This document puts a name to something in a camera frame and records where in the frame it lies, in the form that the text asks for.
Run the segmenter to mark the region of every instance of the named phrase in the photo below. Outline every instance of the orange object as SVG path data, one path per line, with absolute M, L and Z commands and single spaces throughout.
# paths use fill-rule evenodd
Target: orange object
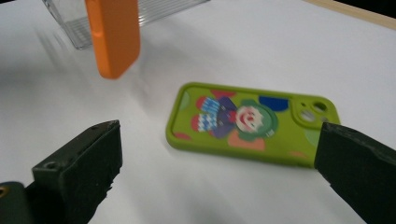
M 99 73 L 118 78 L 138 58 L 137 0 L 85 0 Z

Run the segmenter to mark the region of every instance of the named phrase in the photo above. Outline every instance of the green phone case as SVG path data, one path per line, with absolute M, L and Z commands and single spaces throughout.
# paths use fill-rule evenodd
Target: green phone case
M 323 97 L 189 83 L 166 138 L 178 149 L 314 167 L 323 121 L 340 123 Z

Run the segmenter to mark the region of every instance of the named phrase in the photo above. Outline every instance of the white table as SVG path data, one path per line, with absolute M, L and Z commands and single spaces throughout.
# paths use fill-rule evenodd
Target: white table
M 141 29 L 138 61 L 99 76 L 40 0 L 0 5 L 0 180 L 119 119 L 123 161 L 91 223 L 364 223 L 315 170 L 171 148 L 190 81 L 322 95 L 342 123 L 396 148 L 396 31 L 305 1 L 213 0 Z

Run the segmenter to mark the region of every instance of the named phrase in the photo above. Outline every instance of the phone case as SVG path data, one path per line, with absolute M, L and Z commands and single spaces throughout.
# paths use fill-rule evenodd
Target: phone case
M 137 0 L 85 0 L 96 63 L 102 77 L 118 78 L 138 58 Z
M 190 83 L 179 91 L 166 138 L 178 149 L 314 167 L 323 121 L 340 123 L 323 97 Z

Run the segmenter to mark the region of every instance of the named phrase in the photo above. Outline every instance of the transparent box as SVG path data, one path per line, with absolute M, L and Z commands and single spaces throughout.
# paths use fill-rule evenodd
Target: transparent box
M 84 49 L 92 44 L 85 0 L 42 1 L 76 49 Z M 207 1 L 209 0 L 139 0 L 139 24 L 143 26 Z

